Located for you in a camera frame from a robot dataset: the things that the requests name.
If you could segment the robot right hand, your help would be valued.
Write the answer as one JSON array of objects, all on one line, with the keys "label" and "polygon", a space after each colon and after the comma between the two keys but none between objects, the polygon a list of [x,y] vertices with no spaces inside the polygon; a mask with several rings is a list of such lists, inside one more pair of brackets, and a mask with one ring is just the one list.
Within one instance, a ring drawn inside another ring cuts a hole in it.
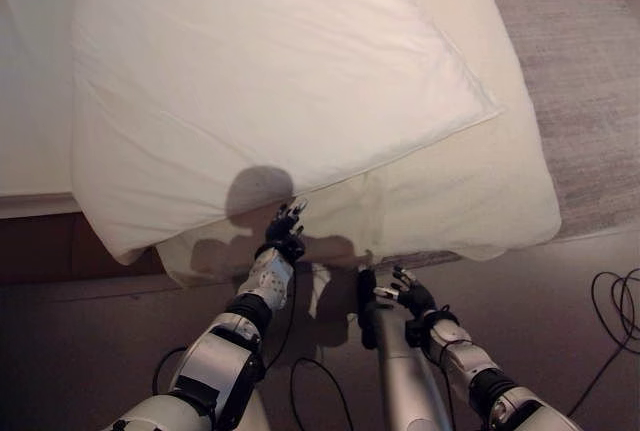
[{"label": "robot right hand", "polygon": [[392,277],[394,281],[388,286],[373,288],[376,297],[398,303],[414,318],[421,318],[425,313],[436,309],[434,297],[411,271],[395,266]]}]

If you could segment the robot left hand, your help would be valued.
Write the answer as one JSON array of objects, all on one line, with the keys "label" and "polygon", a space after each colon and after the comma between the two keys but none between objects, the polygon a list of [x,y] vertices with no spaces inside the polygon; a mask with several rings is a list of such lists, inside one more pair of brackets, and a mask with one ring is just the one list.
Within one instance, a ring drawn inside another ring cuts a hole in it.
[{"label": "robot left hand", "polygon": [[303,225],[299,225],[307,202],[282,204],[265,231],[265,243],[275,249],[290,264],[295,264],[305,253],[301,235]]}]

